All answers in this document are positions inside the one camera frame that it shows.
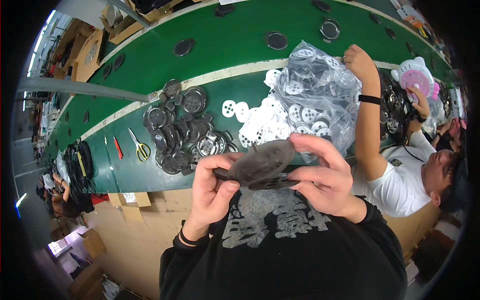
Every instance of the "red utility knife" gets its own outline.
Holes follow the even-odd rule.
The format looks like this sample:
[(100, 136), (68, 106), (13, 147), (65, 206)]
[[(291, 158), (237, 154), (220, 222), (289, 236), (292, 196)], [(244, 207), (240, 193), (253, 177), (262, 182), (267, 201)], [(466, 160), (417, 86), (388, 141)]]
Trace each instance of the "red utility knife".
[(113, 136), (113, 142), (115, 143), (115, 148), (117, 149), (117, 152), (119, 153), (119, 159), (122, 159), (123, 153), (120, 150), (119, 142), (117, 142), (117, 138)]

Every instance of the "fingernail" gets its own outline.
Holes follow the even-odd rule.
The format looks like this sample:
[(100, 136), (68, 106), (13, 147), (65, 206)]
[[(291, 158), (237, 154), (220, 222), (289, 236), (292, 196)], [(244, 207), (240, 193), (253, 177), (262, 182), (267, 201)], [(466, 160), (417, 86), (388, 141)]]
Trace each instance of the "fingernail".
[(227, 186), (227, 190), (231, 191), (231, 192), (234, 192), (236, 190), (238, 190), (240, 187), (239, 184), (236, 184), (236, 183), (229, 183), (228, 186)]

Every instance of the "white t-shirt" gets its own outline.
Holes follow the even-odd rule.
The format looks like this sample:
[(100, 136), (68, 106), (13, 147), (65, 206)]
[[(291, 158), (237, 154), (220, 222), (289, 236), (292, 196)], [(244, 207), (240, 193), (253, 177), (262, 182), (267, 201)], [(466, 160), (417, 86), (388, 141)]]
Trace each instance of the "white t-shirt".
[(412, 133), (410, 146), (386, 149), (382, 156), (388, 161), (384, 174), (375, 180), (367, 181), (365, 172), (358, 164), (352, 168), (353, 195), (364, 195), (366, 200), (385, 214), (393, 217), (409, 216), (431, 198), (425, 192), (421, 178), (421, 167), (436, 150), (430, 145), (421, 131)]

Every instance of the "workbench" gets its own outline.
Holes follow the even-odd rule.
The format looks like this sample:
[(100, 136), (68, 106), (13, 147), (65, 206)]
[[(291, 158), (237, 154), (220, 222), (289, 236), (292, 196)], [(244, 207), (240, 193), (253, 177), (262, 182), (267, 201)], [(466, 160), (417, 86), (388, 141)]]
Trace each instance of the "workbench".
[[(103, 80), (103, 68), (100, 68), (89, 82), (148, 94), (160, 90), (172, 78), (185, 81), (233, 66), (285, 59), (302, 40), (332, 56), (343, 56), (349, 45), (355, 43), (367, 51), (372, 59), (393, 64), (414, 58), (406, 46), (408, 42), (425, 58), (434, 77), (446, 82), (455, 79), (449, 65), (428, 43), (391, 18), (380, 16), (382, 23), (377, 24), (369, 18), (368, 10), (336, 1), (327, 2), (332, 6), (331, 13), (320, 11), (309, 0), (295, 3), (290, 0), (240, 2), (236, 4), (234, 12), (223, 18), (214, 16), (216, 4), (193, 10), (164, 22), (130, 42), (118, 52), (125, 53), (126, 58), (117, 71)], [(325, 16), (335, 18), (341, 26), (339, 38), (330, 44), (322, 41), (319, 32)], [(386, 26), (393, 29), (396, 39), (386, 33)], [(274, 30), (287, 35), (286, 49), (273, 50), (265, 44), (264, 34)], [(174, 45), (190, 37), (196, 40), (190, 53), (183, 57), (174, 56)], [(436, 62), (435, 70), (430, 65), (432, 56)], [(112, 56), (106, 63), (113, 62), (115, 57)], [(265, 73), (226, 76), (202, 85), (207, 94), (205, 111), (213, 115), (216, 131), (229, 131), (234, 143), (242, 151), (245, 149), (238, 141), (238, 130), (242, 124), (236, 118), (223, 117), (221, 105), (225, 100), (234, 100), (245, 101), (250, 107), (259, 106), (269, 91), (263, 83)], [(68, 144), (129, 104), (131, 102), (127, 100), (76, 95), (66, 108), (68, 123), (63, 112), (50, 136), (50, 146), (46, 147), (44, 157), (48, 158), (49, 154), (56, 156), (55, 140), (58, 140), (59, 149), (63, 151)], [(93, 157), (93, 181), (97, 192), (145, 192), (191, 187), (193, 174), (171, 176), (156, 165), (155, 147), (142, 125), (142, 114), (146, 108), (144, 106), (116, 118), (86, 138)], [(85, 110), (90, 114), (86, 124), (82, 122)], [(67, 137), (68, 128), (71, 128), (70, 138)], [(139, 142), (147, 144), (152, 150), (150, 158), (144, 163), (137, 160), (128, 128), (133, 130)], [(113, 143), (114, 135), (124, 155), (122, 160), (119, 160)], [(301, 164), (302, 161), (296, 157), (292, 163)]]

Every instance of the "scissors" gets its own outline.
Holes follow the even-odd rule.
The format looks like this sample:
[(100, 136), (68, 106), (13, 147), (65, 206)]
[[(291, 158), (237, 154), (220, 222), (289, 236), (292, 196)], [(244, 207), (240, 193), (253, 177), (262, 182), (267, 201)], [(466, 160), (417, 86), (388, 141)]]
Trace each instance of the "scissors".
[(129, 128), (128, 132), (130, 133), (130, 136), (132, 137), (133, 142), (137, 146), (137, 158), (140, 162), (144, 162), (147, 160), (147, 158), (150, 156), (150, 148), (148, 148), (147, 145), (139, 143), (137, 138), (135, 137), (135, 134), (133, 134), (133, 131)]

